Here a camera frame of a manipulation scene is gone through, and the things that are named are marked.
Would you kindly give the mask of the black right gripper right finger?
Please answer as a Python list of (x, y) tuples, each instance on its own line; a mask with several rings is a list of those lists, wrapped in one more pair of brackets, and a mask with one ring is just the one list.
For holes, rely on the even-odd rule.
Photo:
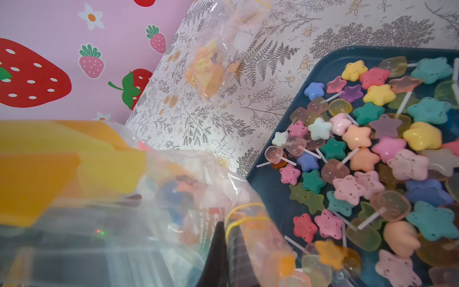
[(259, 287), (240, 226), (234, 227), (228, 237), (227, 260), (229, 287)]

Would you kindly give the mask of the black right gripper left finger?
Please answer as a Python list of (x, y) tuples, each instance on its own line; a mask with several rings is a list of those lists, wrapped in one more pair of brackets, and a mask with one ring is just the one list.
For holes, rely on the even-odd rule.
[(208, 258), (197, 287), (226, 287), (228, 285), (227, 245), (225, 226), (222, 221), (216, 225)]

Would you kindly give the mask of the ziploc bag with yellow duck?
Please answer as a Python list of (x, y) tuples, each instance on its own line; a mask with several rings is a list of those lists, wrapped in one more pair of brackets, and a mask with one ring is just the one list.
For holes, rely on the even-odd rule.
[(121, 124), (1, 122), (1, 285), (196, 287), (216, 225), (240, 226), (260, 287), (295, 257), (251, 185), (202, 151)]

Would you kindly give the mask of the clear ziploc candy bag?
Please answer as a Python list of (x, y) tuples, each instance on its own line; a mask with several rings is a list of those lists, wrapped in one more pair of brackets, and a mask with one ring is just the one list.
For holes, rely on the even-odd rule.
[(197, 33), (185, 73), (203, 100), (239, 67), (276, 1), (214, 1)]

